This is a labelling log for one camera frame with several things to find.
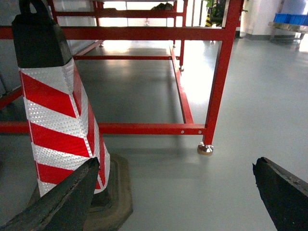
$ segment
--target blue crate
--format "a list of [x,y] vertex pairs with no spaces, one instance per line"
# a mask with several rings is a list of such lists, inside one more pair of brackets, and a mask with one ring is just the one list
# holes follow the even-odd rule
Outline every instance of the blue crate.
[[303,25],[304,25],[304,26],[308,26],[308,15],[306,16]]
[[276,23],[289,23],[291,19],[291,14],[288,13],[277,13],[274,18]]
[[293,25],[303,25],[306,19],[305,14],[292,14],[290,19],[290,24]]

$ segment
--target shelf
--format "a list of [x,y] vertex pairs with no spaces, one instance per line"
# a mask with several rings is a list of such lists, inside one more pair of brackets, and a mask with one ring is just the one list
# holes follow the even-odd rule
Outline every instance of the shelf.
[[302,33],[302,34],[308,33],[308,26],[293,25],[293,24],[287,24],[287,23],[275,23],[275,22],[269,22],[269,26],[272,26],[276,29],[293,31],[293,32]]

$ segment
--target yellow and black striped post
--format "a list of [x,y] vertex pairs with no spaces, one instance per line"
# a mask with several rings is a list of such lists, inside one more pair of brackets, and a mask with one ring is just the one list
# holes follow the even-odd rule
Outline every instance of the yellow and black striped post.
[[212,26],[212,22],[211,22],[211,9],[210,8],[208,8],[208,10],[207,10],[205,26],[207,26],[207,27],[211,27]]

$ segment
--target metal shelf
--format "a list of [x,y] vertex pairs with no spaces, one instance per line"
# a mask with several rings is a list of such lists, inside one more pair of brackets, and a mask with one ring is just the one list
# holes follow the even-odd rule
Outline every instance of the metal shelf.
[[[57,12],[53,5],[52,0],[48,0],[51,6],[52,15],[54,20],[57,20]],[[206,145],[212,144],[216,121],[219,112],[219,106],[223,93],[224,83],[227,75],[230,55],[232,51],[232,45],[234,42],[235,31],[238,25],[239,16],[241,13],[241,6],[243,0],[228,0],[226,3],[226,18],[224,19],[223,28],[196,28],[186,27],[186,8],[188,0],[184,0],[184,12],[182,13],[183,24],[182,27],[104,27],[99,26],[99,18],[103,17],[103,14],[107,11],[103,11],[101,2],[93,2],[94,11],[89,13],[97,20],[97,26],[64,26],[62,30],[66,36],[66,39],[77,40],[99,40],[93,45],[83,49],[74,55],[78,59],[82,59],[83,55],[90,51],[96,45],[99,45],[102,40],[216,40],[220,41],[216,66],[214,71],[212,90],[209,98],[209,106],[206,115],[206,121],[204,124],[193,123],[193,118],[190,113],[190,108],[186,98],[186,93],[181,85],[181,74],[176,60],[179,58],[180,65],[182,65],[184,46],[181,46],[180,57],[175,56],[173,49],[170,49],[170,55],[167,56],[168,60],[171,58],[173,63],[173,69],[178,85],[178,92],[180,97],[181,109],[183,114],[182,124],[112,124],[112,123],[99,123],[100,133],[108,134],[161,134],[161,135],[203,135],[203,143]],[[161,17],[175,17],[176,7],[174,12],[160,12]],[[113,11],[118,16],[135,16],[138,13],[138,17],[142,16],[155,16],[155,13],[149,11]],[[82,16],[82,14],[88,14],[85,12],[60,12],[61,16],[70,14],[70,16]],[[0,26],[0,39],[13,39],[11,26]],[[105,59],[111,57],[90,57],[91,59]],[[115,57],[116,59],[127,59],[127,57]],[[132,59],[148,59],[149,57],[140,56],[133,57]],[[0,132],[7,133],[25,133],[28,132],[27,122],[0,122]]]
[[293,31],[302,34],[308,33],[308,26],[294,25],[288,23],[275,23],[275,22],[269,22],[269,26],[272,26],[276,29]]

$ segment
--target red and white striped cone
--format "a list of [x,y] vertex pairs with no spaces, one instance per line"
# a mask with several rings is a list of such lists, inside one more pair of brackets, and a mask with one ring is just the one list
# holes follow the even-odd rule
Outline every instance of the red and white striped cone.
[[94,193],[102,192],[109,153],[62,30],[35,7],[37,14],[21,7],[13,37],[40,195],[93,157],[100,161]]
[[100,170],[95,192],[106,187],[110,157],[74,60],[65,66],[20,68],[40,195],[91,157]]

